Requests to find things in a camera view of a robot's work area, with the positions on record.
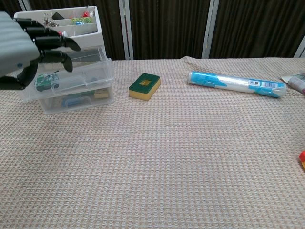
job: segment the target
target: robotic hand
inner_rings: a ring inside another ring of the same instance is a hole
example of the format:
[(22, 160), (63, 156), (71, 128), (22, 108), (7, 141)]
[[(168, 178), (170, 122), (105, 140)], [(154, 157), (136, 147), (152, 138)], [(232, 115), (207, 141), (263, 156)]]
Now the robotic hand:
[[(81, 50), (71, 38), (63, 37), (37, 21), (12, 19), (0, 12), (0, 90), (26, 88), (35, 77), (38, 63), (61, 62), (68, 72), (72, 72), (71, 58), (61, 51), (50, 50), (62, 46)], [(5, 76), (20, 69), (23, 71), (17, 77)]]

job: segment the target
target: sponge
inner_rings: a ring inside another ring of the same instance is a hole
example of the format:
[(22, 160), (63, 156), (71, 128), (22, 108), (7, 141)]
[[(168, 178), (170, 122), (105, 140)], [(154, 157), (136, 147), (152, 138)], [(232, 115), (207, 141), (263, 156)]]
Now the sponge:
[(159, 76), (144, 73), (129, 87), (129, 96), (148, 101), (160, 84)]

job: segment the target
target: beige tablecloth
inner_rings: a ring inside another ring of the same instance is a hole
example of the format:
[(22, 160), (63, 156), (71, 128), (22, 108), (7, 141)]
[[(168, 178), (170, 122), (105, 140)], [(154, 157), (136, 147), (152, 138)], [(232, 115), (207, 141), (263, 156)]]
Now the beige tablecloth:
[[(279, 80), (305, 59), (114, 61), (114, 104), (45, 116), (0, 92), (0, 228), (305, 228), (305, 98), (188, 85)], [(148, 102), (128, 97), (159, 75)]]

